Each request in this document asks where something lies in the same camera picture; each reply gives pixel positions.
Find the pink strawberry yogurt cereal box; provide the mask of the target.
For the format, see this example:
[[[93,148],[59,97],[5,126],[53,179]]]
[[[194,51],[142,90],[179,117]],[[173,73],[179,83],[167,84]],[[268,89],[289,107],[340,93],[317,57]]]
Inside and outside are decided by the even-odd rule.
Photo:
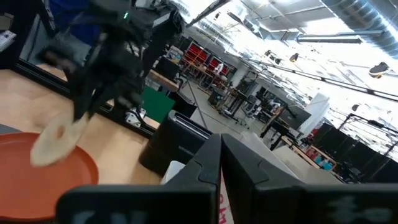
[[[223,172],[220,180],[220,209],[219,209],[219,224],[234,224],[233,215],[229,204],[228,193],[224,182]]]

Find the green board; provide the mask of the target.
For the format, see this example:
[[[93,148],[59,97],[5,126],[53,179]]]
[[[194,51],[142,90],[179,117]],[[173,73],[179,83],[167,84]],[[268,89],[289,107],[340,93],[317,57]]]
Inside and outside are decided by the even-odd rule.
[[[146,115],[158,123],[163,121],[175,104],[174,100],[149,86],[144,87],[142,99]]]

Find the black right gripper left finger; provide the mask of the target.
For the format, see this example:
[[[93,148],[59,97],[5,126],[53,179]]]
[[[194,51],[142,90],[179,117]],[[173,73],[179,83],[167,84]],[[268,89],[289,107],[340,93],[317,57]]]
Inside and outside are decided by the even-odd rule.
[[[162,185],[83,185],[55,207],[58,224],[218,224],[221,136]]]

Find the grey woven round placemat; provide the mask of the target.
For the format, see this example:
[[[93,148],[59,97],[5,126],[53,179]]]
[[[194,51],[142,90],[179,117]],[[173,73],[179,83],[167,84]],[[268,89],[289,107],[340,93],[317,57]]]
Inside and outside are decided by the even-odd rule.
[[[7,126],[5,124],[0,124],[0,135],[3,134],[11,134],[11,133],[20,133],[21,131],[16,129],[16,128],[12,128],[10,126]]]

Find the red shelf unit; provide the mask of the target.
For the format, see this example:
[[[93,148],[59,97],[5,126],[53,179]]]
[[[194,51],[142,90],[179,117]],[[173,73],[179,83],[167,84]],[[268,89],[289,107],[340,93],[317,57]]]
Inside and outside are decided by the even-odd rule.
[[[195,42],[192,42],[186,49],[182,57],[182,63],[193,66],[196,70],[211,76],[214,75],[215,68],[221,63],[223,68],[220,71],[220,75],[228,76],[235,69],[232,65],[224,62],[211,51]]]

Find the silver air duct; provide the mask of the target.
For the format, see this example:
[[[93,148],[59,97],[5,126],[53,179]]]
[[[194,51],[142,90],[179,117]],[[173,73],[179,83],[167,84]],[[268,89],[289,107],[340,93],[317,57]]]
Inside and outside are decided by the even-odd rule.
[[[361,44],[363,41],[356,36],[307,36],[299,35],[296,38],[300,43],[328,43],[328,44]]]

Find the white metal bracket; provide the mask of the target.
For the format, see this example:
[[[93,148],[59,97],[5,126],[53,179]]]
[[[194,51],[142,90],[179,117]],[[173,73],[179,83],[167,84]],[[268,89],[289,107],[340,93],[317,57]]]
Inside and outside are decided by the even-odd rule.
[[[146,110],[141,108],[133,108],[126,112],[125,121],[137,128],[140,128],[145,123],[144,118],[146,117]]]

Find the orange plate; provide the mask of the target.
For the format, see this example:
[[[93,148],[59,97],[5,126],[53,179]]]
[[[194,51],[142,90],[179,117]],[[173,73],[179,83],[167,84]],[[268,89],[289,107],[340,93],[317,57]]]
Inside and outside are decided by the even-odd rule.
[[[51,166],[31,166],[30,150],[38,136],[0,135],[0,223],[50,220],[62,194],[80,185],[98,183],[97,165],[80,147]]]

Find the pale round bagel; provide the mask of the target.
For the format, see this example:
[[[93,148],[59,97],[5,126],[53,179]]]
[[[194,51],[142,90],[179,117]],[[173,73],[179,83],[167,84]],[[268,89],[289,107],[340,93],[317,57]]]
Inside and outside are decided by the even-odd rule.
[[[39,134],[30,150],[30,164],[49,166],[66,158],[75,148],[88,125],[88,115],[74,120],[73,113],[56,115]]]

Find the black toaster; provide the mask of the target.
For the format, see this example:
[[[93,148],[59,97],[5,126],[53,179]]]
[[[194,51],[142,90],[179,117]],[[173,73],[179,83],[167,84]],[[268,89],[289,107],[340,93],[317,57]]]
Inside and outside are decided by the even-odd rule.
[[[211,131],[185,115],[169,111],[141,152],[139,162],[163,176],[171,161],[186,164],[211,135]]]

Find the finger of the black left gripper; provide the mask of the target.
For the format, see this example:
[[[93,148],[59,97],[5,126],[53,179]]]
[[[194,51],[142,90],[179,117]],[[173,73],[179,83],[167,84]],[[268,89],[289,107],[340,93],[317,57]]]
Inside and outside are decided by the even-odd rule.
[[[73,100],[74,122],[80,120],[89,110],[95,87],[95,81],[89,73],[78,72],[74,74],[70,89]]]
[[[89,121],[96,110],[105,103],[107,99],[107,84],[97,83],[92,85],[88,89],[88,109],[87,109],[87,120]]]

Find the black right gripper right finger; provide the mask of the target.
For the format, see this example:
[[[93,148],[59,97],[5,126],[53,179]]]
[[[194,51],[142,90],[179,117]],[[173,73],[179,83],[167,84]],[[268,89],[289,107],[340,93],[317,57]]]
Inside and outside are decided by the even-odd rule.
[[[235,224],[398,224],[398,184],[306,184],[221,136]]]

